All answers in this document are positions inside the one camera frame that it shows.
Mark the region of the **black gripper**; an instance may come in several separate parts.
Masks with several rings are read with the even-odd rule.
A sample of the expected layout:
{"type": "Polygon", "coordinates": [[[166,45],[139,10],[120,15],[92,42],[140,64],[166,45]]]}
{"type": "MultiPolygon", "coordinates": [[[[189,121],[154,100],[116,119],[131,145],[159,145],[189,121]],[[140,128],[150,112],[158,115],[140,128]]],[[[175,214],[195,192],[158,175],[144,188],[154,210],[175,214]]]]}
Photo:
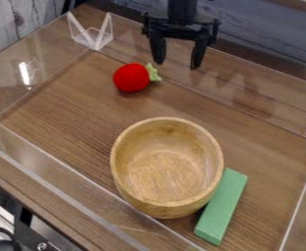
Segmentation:
{"type": "Polygon", "coordinates": [[[195,70],[202,65],[207,47],[217,42],[218,18],[198,14],[189,24],[171,20],[159,12],[146,12],[143,18],[142,33],[150,41],[154,61],[163,64],[167,38],[195,41],[191,53],[191,69],[195,70]]]}

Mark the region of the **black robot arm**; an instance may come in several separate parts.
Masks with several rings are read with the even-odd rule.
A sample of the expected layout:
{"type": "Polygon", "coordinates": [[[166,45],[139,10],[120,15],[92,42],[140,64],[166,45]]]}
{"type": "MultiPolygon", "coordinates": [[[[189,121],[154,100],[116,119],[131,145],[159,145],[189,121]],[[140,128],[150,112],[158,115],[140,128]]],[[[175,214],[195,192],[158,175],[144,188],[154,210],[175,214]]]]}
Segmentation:
{"type": "Polygon", "coordinates": [[[219,19],[199,14],[198,0],[155,0],[143,18],[142,34],[150,41],[152,60],[163,64],[167,38],[189,40],[194,42],[190,69],[195,70],[215,45],[219,19]]]}

